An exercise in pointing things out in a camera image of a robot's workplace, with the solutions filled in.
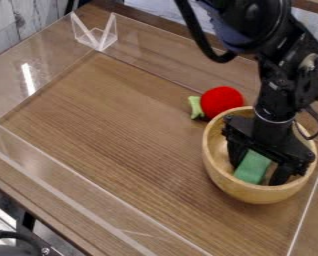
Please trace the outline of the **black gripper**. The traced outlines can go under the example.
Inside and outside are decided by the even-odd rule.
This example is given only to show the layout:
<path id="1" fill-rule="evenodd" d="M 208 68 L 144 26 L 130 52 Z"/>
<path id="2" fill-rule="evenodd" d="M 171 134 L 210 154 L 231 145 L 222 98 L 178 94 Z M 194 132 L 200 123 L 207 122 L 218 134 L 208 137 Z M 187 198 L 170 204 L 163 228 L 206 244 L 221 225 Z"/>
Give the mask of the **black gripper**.
<path id="1" fill-rule="evenodd" d="M 269 185 L 279 186 L 294 176 L 303 176 L 315 160 L 315 153 L 293 131 L 293 121 L 271 122 L 258 115 L 227 114 L 222 135 L 227 140 L 230 163 L 237 168 L 250 150 L 278 164 Z"/>

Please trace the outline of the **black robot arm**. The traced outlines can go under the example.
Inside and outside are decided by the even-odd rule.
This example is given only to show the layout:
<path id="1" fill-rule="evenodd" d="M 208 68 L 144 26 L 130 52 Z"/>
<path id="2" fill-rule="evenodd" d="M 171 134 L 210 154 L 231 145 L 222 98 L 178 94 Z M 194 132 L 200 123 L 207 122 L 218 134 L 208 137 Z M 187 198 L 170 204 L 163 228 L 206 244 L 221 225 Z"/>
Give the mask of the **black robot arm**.
<path id="1" fill-rule="evenodd" d="M 297 113 L 310 112 L 318 101 L 318 40 L 291 13 L 291 0 L 199 0 L 227 52 L 218 55 L 206 42 L 200 48 L 219 63 L 239 54 L 253 54 L 258 61 L 261 89 L 251 118 L 225 119 L 230 160 L 241 165 L 249 151 L 255 151 L 278 167 L 270 178 L 273 186 L 302 176 L 315 160 L 314 152 L 297 135 Z"/>

